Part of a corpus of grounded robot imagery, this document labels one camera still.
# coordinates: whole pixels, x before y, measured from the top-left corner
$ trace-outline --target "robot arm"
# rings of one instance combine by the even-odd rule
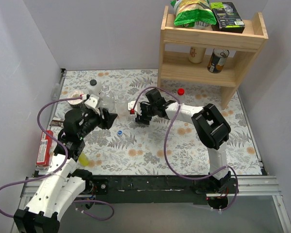
[[[64,128],[58,134],[68,150],[68,159],[58,172],[53,171],[65,161],[64,149],[57,145],[48,174],[24,210],[18,209],[14,221],[20,233],[57,233],[60,220],[78,194],[90,192],[92,173],[75,169],[85,143],[84,138],[96,127],[108,130],[117,114],[97,108],[99,97],[84,97],[85,108],[72,109],[65,114]]]
[[[172,119],[175,116],[178,103],[173,100],[165,101],[157,89],[152,89],[145,95],[149,102],[137,103],[135,108],[135,121],[137,123],[148,125],[153,116],[165,119]],[[129,103],[129,110],[133,108],[134,104],[134,101]],[[195,126],[201,142],[208,149],[210,173],[227,166],[226,141],[231,128],[213,104],[208,104],[205,107],[182,104],[176,119]],[[229,180],[230,172],[228,168],[225,168],[214,174],[213,177],[220,189]]]

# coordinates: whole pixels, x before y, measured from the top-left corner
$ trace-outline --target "snack bag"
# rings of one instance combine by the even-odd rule
[[[173,0],[171,5],[176,14],[175,26],[196,28],[196,26],[208,27],[217,23],[208,0]]]

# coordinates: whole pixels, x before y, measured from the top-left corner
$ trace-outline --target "patterned mat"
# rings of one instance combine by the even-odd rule
[[[135,100],[147,86],[157,83],[157,69],[68,71],[60,98],[72,90],[86,91],[87,83],[96,78],[109,85],[115,98],[124,95]],[[162,82],[162,88],[173,93],[186,91],[186,104],[215,104],[232,128],[227,142],[227,161],[239,175],[259,175],[261,170],[251,135],[237,93],[227,109],[221,110],[220,87],[174,81]],[[166,100],[171,97],[162,93]],[[64,119],[71,107],[67,102],[57,106],[55,117]],[[137,124],[132,116],[118,118],[108,130],[95,129],[86,138],[83,150],[89,159],[85,169],[101,175],[173,175],[163,155],[163,142],[169,120],[154,117],[149,126]],[[52,126],[57,136],[61,128]],[[193,125],[175,121],[167,143],[167,156],[173,168],[185,175],[208,174],[209,158]]]

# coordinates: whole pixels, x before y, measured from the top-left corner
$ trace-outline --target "red bottle cap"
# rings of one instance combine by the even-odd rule
[[[178,89],[178,95],[180,95],[180,96],[184,95],[184,89],[183,88],[179,88]]]

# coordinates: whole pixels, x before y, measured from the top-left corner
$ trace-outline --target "canned food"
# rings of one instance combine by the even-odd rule
[[[208,64],[208,70],[211,73],[220,73],[223,69],[224,63],[229,55],[228,50],[214,49]]]

